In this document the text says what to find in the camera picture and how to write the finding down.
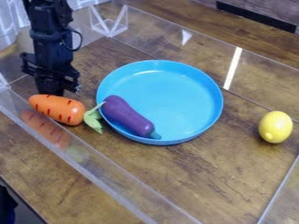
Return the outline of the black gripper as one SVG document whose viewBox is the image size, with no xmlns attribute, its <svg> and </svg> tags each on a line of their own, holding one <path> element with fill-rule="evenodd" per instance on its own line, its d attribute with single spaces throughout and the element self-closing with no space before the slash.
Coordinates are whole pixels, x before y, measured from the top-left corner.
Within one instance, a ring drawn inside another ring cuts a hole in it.
<svg viewBox="0 0 299 224">
<path fill-rule="evenodd" d="M 71 28 L 50 34 L 29 30 L 33 43 L 33 53 L 21 52 L 21 70 L 34 78 L 39 94 L 62 96 L 63 91 L 79 91 L 79 72 L 70 62 L 73 53 L 81 45 L 71 48 L 71 33 L 79 33 Z"/>
</svg>

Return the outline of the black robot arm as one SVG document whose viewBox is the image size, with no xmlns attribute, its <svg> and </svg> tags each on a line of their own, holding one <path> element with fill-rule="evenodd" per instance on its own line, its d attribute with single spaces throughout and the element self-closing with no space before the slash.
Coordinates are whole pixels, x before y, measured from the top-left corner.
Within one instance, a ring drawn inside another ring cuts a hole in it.
<svg viewBox="0 0 299 224">
<path fill-rule="evenodd" d="M 71 8 L 66 0 L 22 0 L 30 22 L 33 53 L 22 52 L 22 72 L 34 78 L 39 94 L 62 96 L 79 91 L 79 72 L 70 62 L 82 36 L 69 23 Z"/>
</svg>

